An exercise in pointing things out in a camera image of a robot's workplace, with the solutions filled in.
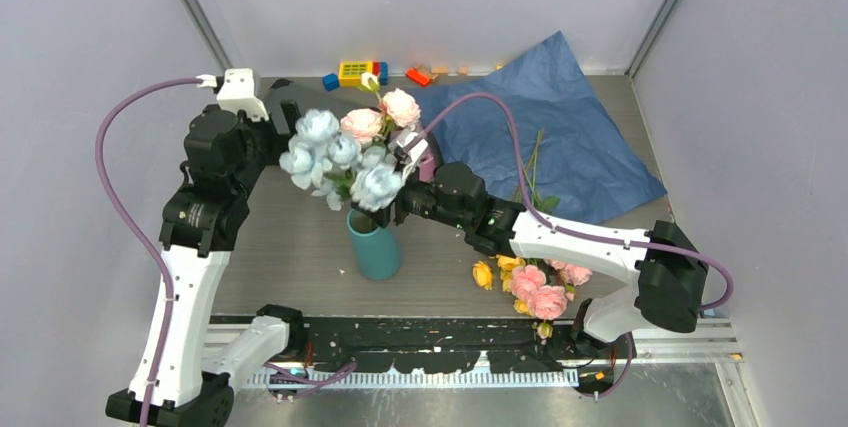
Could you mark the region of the blue flower stem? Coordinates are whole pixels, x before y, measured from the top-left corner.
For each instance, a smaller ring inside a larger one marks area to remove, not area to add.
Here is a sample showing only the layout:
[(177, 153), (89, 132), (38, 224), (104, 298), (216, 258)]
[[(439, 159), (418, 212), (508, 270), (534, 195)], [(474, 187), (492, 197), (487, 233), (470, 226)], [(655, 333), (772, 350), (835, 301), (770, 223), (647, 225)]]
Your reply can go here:
[(387, 207), (405, 183), (389, 152), (390, 136), (363, 147), (341, 131), (341, 120), (328, 110), (308, 111), (296, 123), (280, 168), (334, 211), (346, 202), (367, 211)]

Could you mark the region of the pink flower stem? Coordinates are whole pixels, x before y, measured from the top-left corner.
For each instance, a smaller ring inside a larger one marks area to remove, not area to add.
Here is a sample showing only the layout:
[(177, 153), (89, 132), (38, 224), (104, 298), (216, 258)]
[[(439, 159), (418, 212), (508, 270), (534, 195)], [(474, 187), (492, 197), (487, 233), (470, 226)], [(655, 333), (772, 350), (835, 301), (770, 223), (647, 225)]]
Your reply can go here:
[(515, 265), (499, 267), (502, 289), (513, 295), (513, 309), (534, 319), (536, 337), (545, 342), (554, 332), (554, 321), (577, 297), (577, 288), (592, 277), (590, 269), (564, 261), (542, 258), (514, 259)]
[(396, 130), (415, 128), (419, 124), (420, 106), (406, 91), (395, 88), (381, 94), (379, 78), (368, 72), (360, 75), (358, 88), (363, 92), (374, 94), (377, 98), (377, 106), (348, 112), (340, 121), (340, 128), (361, 146), (382, 142)]

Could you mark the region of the yellow flower stem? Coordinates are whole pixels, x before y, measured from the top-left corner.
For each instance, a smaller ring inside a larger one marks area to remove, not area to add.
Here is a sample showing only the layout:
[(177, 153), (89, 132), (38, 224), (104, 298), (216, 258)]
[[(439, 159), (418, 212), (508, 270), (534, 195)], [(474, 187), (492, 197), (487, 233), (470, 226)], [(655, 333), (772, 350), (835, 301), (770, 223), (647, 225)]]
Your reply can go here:
[[(559, 205), (559, 198), (543, 197), (536, 188), (538, 159), (544, 136), (544, 129), (537, 132), (532, 153), (523, 164), (523, 172), (528, 181), (532, 205), (539, 211), (550, 214), (553, 208)], [(513, 310), (519, 315), (534, 317), (542, 323), (547, 323), (560, 317), (569, 302), (574, 300), (572, 286), (564, 280), (560, 270), (548, 261), (500, 254), (490, 258), (494, 260), (496, 267), (488, 261), (478, 261), (472, 266), (475, 283), (478, 287), (491, 291), (497, 273), (501, 290), (513, 296)]]

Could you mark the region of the blue flower bouquet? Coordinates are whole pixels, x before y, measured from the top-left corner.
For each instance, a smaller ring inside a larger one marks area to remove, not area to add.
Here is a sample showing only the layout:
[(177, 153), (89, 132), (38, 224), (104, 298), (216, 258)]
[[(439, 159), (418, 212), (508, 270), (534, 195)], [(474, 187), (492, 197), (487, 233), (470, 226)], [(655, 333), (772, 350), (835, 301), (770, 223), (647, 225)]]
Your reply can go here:
[(556, 216), (601, 224), (667, 193), (625, 141), (560, 32), (487, 76), (412, 95), (423, 125), (462, 102), (431, 134), (444, 162), (465, 163), (494, 196), (513, 198), (518, 169), (508, 121), (490, 95), (510, 109), (522, 159), (538, 156), (528, 184), (541, 198), (559, 198)]

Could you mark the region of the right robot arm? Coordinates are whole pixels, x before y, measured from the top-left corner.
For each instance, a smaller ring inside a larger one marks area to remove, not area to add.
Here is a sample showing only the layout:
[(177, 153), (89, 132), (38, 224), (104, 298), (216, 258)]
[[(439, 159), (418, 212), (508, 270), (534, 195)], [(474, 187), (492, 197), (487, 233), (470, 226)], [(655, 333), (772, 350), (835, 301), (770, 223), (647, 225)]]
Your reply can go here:
[(366, 215), (385, 227), (409, 214), (458, 228), (485, 255), (564, 261), (622, 282), (618, 291), (580, 305), (568, 342), (584, 357), (637, 329), (689, 334), (698, 324), (708, 266), (670, 222), (613, 229), (541, 214), (490, 195), (461, 162), (437, 168), (430, 182), (407, 181), (386, 207)]

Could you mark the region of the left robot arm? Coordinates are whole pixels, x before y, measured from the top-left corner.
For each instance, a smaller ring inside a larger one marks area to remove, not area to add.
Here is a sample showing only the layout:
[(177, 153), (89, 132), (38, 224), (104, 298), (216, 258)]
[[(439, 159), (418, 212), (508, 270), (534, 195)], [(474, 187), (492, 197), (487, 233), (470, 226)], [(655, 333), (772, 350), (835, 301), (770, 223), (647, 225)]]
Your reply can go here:
[(302, 312), (268, 304), (235, 340), (204, 354), (215, 294), (249, 214), (249, 196), (286, 150), (300, 116), (291, 100), (270, 105), (268, 113), (253, 120), (211, 104), (191, 121), (183, 181), (163, 209), (154, 251), (167, 270), (150, 334), (136, 376), (108, 397), (108, 417), (147, 426), (223, 426), (250, 376), (275, 356), (293, 361), (305, 352)]

